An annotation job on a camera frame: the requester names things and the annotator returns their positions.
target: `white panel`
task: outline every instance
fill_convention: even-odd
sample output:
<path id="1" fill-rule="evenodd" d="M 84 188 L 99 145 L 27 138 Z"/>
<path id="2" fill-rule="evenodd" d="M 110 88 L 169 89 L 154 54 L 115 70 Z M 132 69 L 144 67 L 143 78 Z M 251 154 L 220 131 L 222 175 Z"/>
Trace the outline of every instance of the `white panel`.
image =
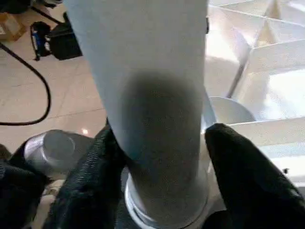
<path id="1" fill-rule="evenodd" d="M 222 6 L 231 10 L 264 16 L 273 0 L 253 0 Z"/>
<path id="2" fill-rule="evenodd" d="M 305 39 L 305 26 L 275 19 L 267 22 L 276 43 Z"/>
<path id="3" fill-rule="evenodd" d="M 244 36 L 248 44 L 254 46 L 265 18 L 228 9 L 224 9 L 223 12 L 230 23 Z"/>

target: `white cylindrical object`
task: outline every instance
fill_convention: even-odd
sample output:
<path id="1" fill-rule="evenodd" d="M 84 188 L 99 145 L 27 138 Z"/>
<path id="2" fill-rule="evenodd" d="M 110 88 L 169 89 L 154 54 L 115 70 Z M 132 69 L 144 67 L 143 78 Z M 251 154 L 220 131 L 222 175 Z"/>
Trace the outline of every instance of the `white cylindrical object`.
<path id="1" fill-rule="evenodd" d="M 199 164 L 202 105 L 208 101 L 203 99 L 207 1 L 66 0 L 65 5 L 113 132 L 131 159 L 134 209 L 151 227 L 188 226 L 207 195 Z"/>

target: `beige floor tile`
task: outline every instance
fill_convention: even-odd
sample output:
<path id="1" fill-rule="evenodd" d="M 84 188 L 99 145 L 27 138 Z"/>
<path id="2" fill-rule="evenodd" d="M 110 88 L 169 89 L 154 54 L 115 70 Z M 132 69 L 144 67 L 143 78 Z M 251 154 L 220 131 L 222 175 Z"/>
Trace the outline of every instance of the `beige floor tile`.
<path id="1" fill-rule="evenodd" d="M 95 137 L 105 126 L 106 116 L 104 109 L 60 116 L 53 118 L 55 120 L 54 127 L 89 137 Z"/>
<path id="2" fill-rule="evenodd" d="M 29 64 L 36 68 L 47 80 L 74 76 L 77 67 L 81 63 L 82 59 L 79 59 L 79 57 L 60 61 L 52 55 L 42 57 L 38 62 L 29 61 Z"/>
<path id="3" fill-rule="evenodd" d="M 58 115 L 71 78 L 49 80 L 52 105 L 49 117 Z M 42 83 L 10 88 L 9 96 L 0 110 L 0 120 L 21 122 L 41 117 L 46 109 L 46 93 Z"/>
<path id="4" fill-rule="evenodd" d="M 91 74 L 82 74 L 74 77 L 59 115 L 76 114 L 102 108 L 102 102 Z"/>

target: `white tube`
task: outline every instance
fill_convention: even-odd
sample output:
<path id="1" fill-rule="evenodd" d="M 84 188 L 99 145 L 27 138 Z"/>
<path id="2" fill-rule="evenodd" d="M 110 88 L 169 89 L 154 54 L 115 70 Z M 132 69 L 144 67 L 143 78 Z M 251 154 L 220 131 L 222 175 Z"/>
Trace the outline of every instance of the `white tube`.
<path id="1" fill-rule="evenodd" d="M 65 5 L 114 134 L 131 159 L 128 187 L 137 214 L 156 228 L 191 224 L 206 201 L 199 144 L 207 2 Z"/>

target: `tiled floor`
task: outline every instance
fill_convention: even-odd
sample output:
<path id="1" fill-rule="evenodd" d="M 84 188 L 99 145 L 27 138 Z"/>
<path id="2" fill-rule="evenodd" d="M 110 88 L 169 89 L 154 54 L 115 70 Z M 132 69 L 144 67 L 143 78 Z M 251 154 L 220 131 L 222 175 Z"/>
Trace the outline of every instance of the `tiled floor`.
<path id="1" fill-rule="evenodd" d="M 12 49 L 17 52 L 16 46 L 19 43 L 13 44 Z M 19 55 L 23 57 L 22 50 L 19 50 Z M 40 117 L 46 106 L 42 83 L 3 50 L 0 50 L 0 57 L 0 120 L 18 122 Z M 0 126 L 0 143 L 14 152 L 27 138 L 50 129 L 95 136 L 105 123 L 106 112 L 85 59 L 58 61 L 48 56 L 39 62 L 28 61 L 48 80 L 52 93 L 51 112 L 37 125 Z"/>

